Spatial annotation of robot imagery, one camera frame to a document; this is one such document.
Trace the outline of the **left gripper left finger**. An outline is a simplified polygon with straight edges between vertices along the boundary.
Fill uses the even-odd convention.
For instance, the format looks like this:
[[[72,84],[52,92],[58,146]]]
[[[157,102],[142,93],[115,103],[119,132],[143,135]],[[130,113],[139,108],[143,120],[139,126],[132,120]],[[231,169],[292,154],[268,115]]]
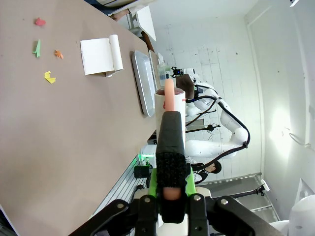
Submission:
[[[157,171],[152,170],[149,193],[127,203],[116,199],[95,216],[74,230],[71,236],[126,236],[134,231],[136,236],[155,236],[158,207],[156,194]]]

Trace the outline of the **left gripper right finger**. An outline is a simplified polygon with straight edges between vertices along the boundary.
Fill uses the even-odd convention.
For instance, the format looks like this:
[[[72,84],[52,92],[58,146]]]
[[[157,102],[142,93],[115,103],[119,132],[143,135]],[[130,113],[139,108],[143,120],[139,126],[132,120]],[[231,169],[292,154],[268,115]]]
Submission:
[[[280,236],[279,230],[231,196],[194,193],[188,200],[188,235],[208,236],[209,226],[224,236]]]

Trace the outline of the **person's right hand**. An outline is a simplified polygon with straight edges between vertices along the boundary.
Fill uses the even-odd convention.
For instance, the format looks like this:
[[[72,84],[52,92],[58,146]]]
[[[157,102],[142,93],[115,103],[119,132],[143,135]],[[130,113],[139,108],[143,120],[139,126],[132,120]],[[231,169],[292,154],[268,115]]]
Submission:
[[[129,13],[130,13],[129,9],[124,9],[118,13],[112,14],[110,16],[110,18],[115,20],[115,21],[119,21],[122,17],[124,17],[125,15],[127,15]]]

